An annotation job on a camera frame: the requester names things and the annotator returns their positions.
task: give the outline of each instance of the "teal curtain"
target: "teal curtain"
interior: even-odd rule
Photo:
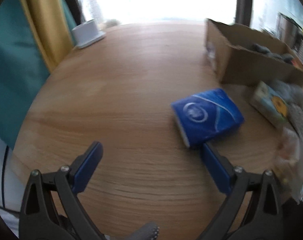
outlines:
[[[63,8],[72,29],[76,24],[64,0]],[[0,138],[11,149],[48,76],[20,1],[4,0],[0,5]]]

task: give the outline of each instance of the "cable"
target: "cable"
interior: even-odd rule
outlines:
[[[9,147],[8,145],[6,146],[6,150],[5,150],[5,155],[4,155],[4,162],[3,162],[3,170],[1,173],[1,198],[3,201],[3,208],[5,209],[5,169],[6,169],[6,162],[7,162],[7,158],[8,158],[8,151],[9,151]]]

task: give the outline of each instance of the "logo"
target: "logo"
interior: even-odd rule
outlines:
[[[189,120],[193,122],[205,122],[208,118],[208,113],[205,109],[198,106],[196,103],[187,103],[183,111]]]

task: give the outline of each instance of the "cardboard box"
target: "cardboard box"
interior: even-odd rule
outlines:
[[[268,47],[277,54],[289,53],[297,67],[251,50],[254,43]],[[303,86],[303,64],[282,41],[247,26],[226,25],[207,19],[205,45],[215,54],[215,72],[219,82],[257,85],[279,79]]]

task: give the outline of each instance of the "plastic bag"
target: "plastic bag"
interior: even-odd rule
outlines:
[[[297,202],[303,199],[303,141],[297,133],[284,127],[278,144],[273,170],[282,189]]]

